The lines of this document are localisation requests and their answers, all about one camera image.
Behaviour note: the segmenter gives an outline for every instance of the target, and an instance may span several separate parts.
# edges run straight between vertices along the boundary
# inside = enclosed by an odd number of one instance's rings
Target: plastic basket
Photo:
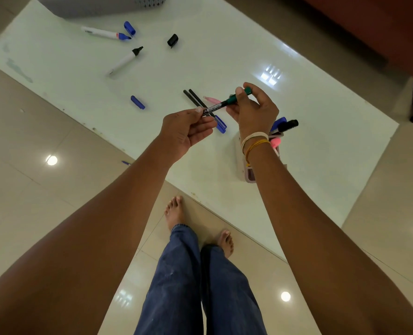
[[[126,13],[141,8],[154,8],[165,0],[38,0],[53,14],[65,19]]]

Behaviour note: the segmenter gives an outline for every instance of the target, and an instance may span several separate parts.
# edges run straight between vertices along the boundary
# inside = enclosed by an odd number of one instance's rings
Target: blue pen
[[[200,100],[200,98],[196,95],[196,93],[194,93],[194,91],[192,91],[192,89],[189,90],[189,94],[186,90],[183,91],[183,93],[185,93],[185,95],[192,101],[192,103],[194,103],[195,106],[202,106],[203,108],[207,108],[206,105],[203,103],[202,100]],[[226,132],[226,124],[217,116],[214,115],[213,113],[209,113],[209,116],[213,117],[214,120],[217,122],[217,129],[222,133],[225,134]]]

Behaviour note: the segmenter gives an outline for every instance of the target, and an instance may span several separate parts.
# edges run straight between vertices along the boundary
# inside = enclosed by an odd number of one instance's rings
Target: whiteboard marker
[[[107,76],[112,75],[114,72],[116,72],[118,69],[124,67],[126,64],[128,64],[129,62],[131,62],[133,59],[136,58],[136,56],[138,56],[138,54],[140,54],[141,50],[143,49],[143,47],[140,48],[135,48],[134,50],[132,50],[132,52],[127,55],[125,58],[123,58],[120,62],[118,62],[111,70],[109,70],[107,72]]]
[[[123,34],[123,33],[114,33],[114,32],[109,32],[107,30],[102,30],[102,29],[96,29],[96,28],[90,28],[90,27],[81,27],[83,32],[101,36],[101,37],[107,37],[109,39],[115,39],[115,40],[131,40],[132,38]]]

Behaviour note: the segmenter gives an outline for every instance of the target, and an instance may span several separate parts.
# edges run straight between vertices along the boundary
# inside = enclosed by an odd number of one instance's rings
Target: glossy white surface
[[[137,29],[131,42],[80,30],[121,30],[126,20]],[[173,33],[180,40],[171,50],[166,41]],[[112,63],[140,45],[139,59],[105,77]],[[281,77],[263,76],[268,66],[276,67],[273,74],[279,68]],[[223,0],[168,0],[159,9],[76,21],[32,1],[0,37],[0,69],[134,158],[158,134],[164,115],[192,107],[183,89],[224,99],[244,81],[258,84],[280,116],[299,120],[280,146],[282,160],[339,226],[397,128]],[[131,95],[146,110],[135,107]],[[283,257],[256,186],[238,179],[237,125],[219,115],[226,134],[216,131],[195,146],[167,180]]]

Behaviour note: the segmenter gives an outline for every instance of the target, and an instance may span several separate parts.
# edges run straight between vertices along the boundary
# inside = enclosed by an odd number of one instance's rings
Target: white thread bracelet
[[[256,132],[256,133],[253,133],[253,134],[248,135],[248,136],[242,141],[242,143],[241,143],[241,145],[240,145],[242,154],[245,155],[245,153],[243,152],[243,147],[245,146],[245,142],[247,142],[248,140],[250,140],[250,139],[253,138],[253,137],[258,137],[258,136],[265,137],[267,140],[269,139],[269,136],[268,136],[267,134],[263,133],[263,132]]]

